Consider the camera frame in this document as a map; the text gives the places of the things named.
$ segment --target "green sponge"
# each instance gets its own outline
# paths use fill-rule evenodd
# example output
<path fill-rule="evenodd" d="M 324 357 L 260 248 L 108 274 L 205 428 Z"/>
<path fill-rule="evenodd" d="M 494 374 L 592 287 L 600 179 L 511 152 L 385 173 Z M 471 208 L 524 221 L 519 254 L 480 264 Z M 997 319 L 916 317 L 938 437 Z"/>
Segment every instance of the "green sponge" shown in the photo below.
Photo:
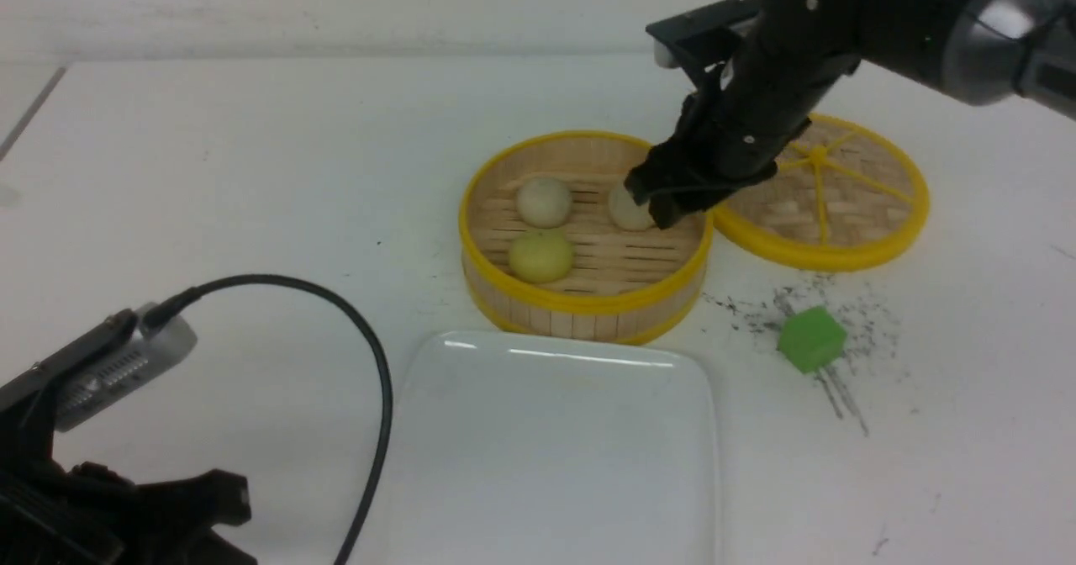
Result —
<path fill-rule="evenodd" d="M 804 373 L 833 363 L 845 350 L 848 333 L 823 307 L 807 309 L 784 321 L 777 348 Z"/>

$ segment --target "white plate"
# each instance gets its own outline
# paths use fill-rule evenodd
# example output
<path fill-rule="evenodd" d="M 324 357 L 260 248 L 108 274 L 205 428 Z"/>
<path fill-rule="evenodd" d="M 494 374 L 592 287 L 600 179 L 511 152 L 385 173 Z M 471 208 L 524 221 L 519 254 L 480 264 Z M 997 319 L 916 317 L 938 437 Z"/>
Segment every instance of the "white plate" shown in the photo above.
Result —
<path fill-rule="evenodd" d="M 510 334 L 420 350 L 354 563 L 718 563 L 709 382 L 682 355 Z"/>

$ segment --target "robotic arm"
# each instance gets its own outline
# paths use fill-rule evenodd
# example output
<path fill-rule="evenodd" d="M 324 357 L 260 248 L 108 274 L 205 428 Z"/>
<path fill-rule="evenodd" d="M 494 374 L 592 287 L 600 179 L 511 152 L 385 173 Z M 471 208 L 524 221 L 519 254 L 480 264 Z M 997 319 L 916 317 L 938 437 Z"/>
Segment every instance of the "robotic arm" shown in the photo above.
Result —
<path fill-rule="evenodd" d="M 1015 93 L 1076 119 L 1076 0 L 726 0 L 647 31 L 696 86 L 625 180 L 661 228 L 771 179 L 861 59 L 967 104 Z"/>

